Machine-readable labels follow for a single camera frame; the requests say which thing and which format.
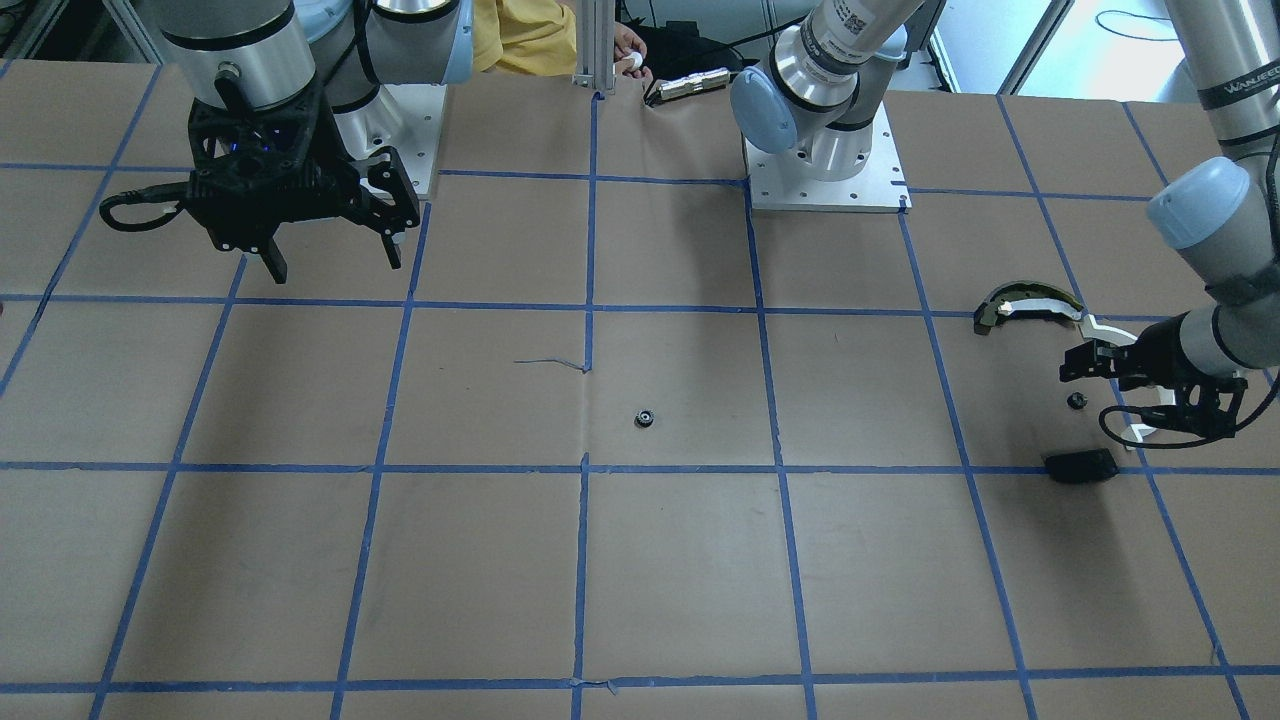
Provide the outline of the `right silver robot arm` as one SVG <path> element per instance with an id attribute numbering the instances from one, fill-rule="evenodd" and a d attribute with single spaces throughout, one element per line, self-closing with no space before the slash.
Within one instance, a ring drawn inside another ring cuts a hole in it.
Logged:
<path id="1" fill-rule="evenodd" d="M 884 95 L 914 1 L 823 1 L 781 29 L 758 67 L 662 82 L 646 102 L 731 92 L 751 182 L 777 181 L 787 209 L 902 211 Z M 159 38 L 195 100 L 186 179 L 102 200 L 120 232 L 188 213 L 221 252 L 256 256 L 282 284 L 276 232 L 340 218 L 375 233 L 390 266 L 422 220 L 434 160 L 398 143 L 425 131 L 390 95 L 436 96 L 475 70 L 557 60 L 553 76 L 605 94 L 648 53 L 607 1 L 163 1 Z"/>

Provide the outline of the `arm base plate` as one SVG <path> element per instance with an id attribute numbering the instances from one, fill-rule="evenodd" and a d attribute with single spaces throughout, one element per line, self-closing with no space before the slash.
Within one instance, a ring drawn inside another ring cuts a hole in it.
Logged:
<path id="1" fill-rule="evenodd" d="M 884 104 L 851 132 L 822 129 L 808 143 L 768 154 L 742 141 L 756 211 L 900 213 L 913 206 Z"/>
<path id="2" fill-rule="evenodd" d="M 384 85 L 361 108 L 338 111 L 335 122 L 355 158 L 396 149 L 415 193 L 425 201 L 436 178 L 447 97 L 442 85 Z"/>

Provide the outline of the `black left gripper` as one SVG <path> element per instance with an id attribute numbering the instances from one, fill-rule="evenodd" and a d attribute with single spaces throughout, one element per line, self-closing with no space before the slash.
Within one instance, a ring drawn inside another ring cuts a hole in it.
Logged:
<path id="1" fill-rule="evenodd" d="M 1110 416 L 1128 414 L 1158 430 L 1199 439 L 1226 439 L 1238 434 L 1238 421 L 1248 382 L 1243 366 L 1221 354 L 1217 341 L 1201 342 L 1201 329 L 1188 318 L 1157 323 L 1129 346 L 1087 340 L 1064 355 L 1059 380 L 1121 379 L 1121 386 L 1160 386 L 1174 401 L 1158 406 L 1115 405 Z"/>

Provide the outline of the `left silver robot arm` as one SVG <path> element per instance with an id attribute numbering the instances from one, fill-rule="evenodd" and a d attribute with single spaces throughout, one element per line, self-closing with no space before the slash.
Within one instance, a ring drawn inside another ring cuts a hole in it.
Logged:
<path id="1" fill-rule="evenodd" d="M 744 138 L 769 155 L 863 135 L 915 1 L 822 1 L 771 56 L 731 82 Z M 1201 108 L 1220 152 L 1161 190 L 1147 215 L 1203 281 L 1211 305 L 1147 327 L 1132 343 L 1088 340 L 1065 354 L 1064 382 L 1115 379 L 1172 398 L 1126 414 L 1194 448 L 1248 427 L 1245 374 L 1277 365 L 1277 4 L 1170 1 Z"/>

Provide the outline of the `person hand holding object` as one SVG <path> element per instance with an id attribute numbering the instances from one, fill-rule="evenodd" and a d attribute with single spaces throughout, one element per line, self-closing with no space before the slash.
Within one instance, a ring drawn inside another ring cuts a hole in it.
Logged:
<path id="1" fill-rule="evenodd" d="M 614 23 L 614 73 L 635 79 L 653 79 L 646 64 L 648 49 L 640 35 L 623 23 Z"/>

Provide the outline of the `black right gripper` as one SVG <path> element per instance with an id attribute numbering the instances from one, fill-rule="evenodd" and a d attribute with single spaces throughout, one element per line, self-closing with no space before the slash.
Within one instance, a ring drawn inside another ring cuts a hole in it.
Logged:
<path id="1" fill-rule="evenodd" d="M 390 268 L 402 268 L 401 245 L 421 211 L 396 147 L 355 160 L 316 79 L 271 108 L 250 101 L 241 70 L 215 70 L 212 88 L 215 101 L 196 100 L 188 117 L 186 209 L 216 247 L 256 256 L 284 284 L 279 225 L 340 217 L 376 232 Z"/>

